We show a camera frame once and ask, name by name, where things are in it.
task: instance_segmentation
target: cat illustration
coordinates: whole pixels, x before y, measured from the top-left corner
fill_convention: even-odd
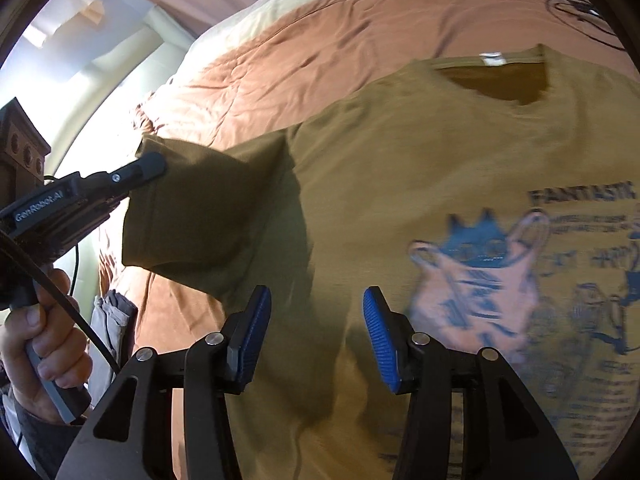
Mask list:
[[[409,309],[414,328],[465,352],[518,350],[539,300],[532,268],[549,236],[548,216],[532,210],[505,234],[485,209],[473,227],[449,216],[449,231],[441,246],[409,248],[424,273]]]

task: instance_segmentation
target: shirt sleeve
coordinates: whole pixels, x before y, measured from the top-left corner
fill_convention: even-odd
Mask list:
[[[32,415],[18,402],[15,403],[15,411],[38,473],[53,480],[82,425],[50,424]]]

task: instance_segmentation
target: folded clothing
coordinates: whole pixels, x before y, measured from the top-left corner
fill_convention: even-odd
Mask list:
[[[103,298],[95,298],[91,328],[121,367],[132,354],[137,313],[138,308],[115,290],[110,290]],[[88,389],[92,405],[95,406],[113,382],[114,373],[93,343],[89,346],[89,355],[94,368],[89,377]]]

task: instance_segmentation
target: shirt tag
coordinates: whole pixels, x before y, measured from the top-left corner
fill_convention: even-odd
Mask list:
[[[502,66],[507,64],[507,60],[501,52],[485,52],[480,54],[480,58],[487,66]]]

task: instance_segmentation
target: graphic print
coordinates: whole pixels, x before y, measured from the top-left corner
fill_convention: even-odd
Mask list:
[[[548,239],[549,218],[531,210],[505,234],[485,209],[473,227],[450,215],[449,231],[441,246],[410,246],[424,273],[409,310],[412,325],[449,348],[475,353],[492,346],[508,357],[526,343],[539,303],[532,269]]]
[[[640,301],[640,205],[636,205],[636,212],[631,224],[632,231],[628,238],[633,240],[629,246],[629,253],[632,257],[629,268],[625,270],[625,285],[623,289],[626,294],[622,296],[613,294],[609,298],[607,307],[602,311],[605,319],[603,323],[598,323],[593,330],[591,336],[613,347],[618,355],[627,355],[629,352],[635,352],[640,346],[630,346],[627,337],[627,316],[628,309],[637,301]],[[606,332],[600,326],[601,324],[609,326],[612,332]]]

